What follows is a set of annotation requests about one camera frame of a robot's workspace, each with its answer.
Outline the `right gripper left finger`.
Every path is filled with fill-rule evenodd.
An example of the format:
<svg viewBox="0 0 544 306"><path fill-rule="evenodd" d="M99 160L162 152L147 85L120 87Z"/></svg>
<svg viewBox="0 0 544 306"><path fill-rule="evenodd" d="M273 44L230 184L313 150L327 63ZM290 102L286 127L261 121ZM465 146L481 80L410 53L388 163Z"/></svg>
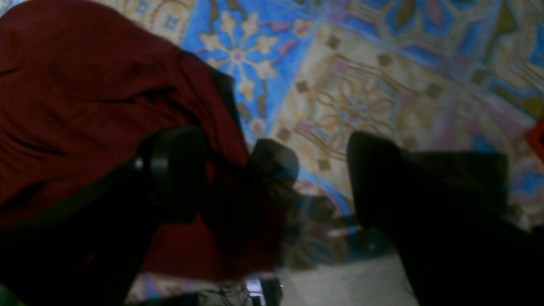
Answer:
<svg viewBox="0 0 544 306"><path fill-rule="evenodd" d="M198 126L147 136L134 157L53 207L1 227L1 284L28 306L121 306L162 224L206 201Z"/></svg>

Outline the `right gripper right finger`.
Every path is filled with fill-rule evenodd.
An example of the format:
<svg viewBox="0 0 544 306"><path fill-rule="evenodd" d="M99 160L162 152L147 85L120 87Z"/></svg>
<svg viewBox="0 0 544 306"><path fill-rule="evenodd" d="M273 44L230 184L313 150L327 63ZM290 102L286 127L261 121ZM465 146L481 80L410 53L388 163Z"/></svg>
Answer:
<svg viewBox="0 0 544 306"><path fill-rule="evenodd" d="M410 152L356 131L346 151L356 216L393 243L421 306L542 306L543 231L506 219L508 159Z"/></svg>

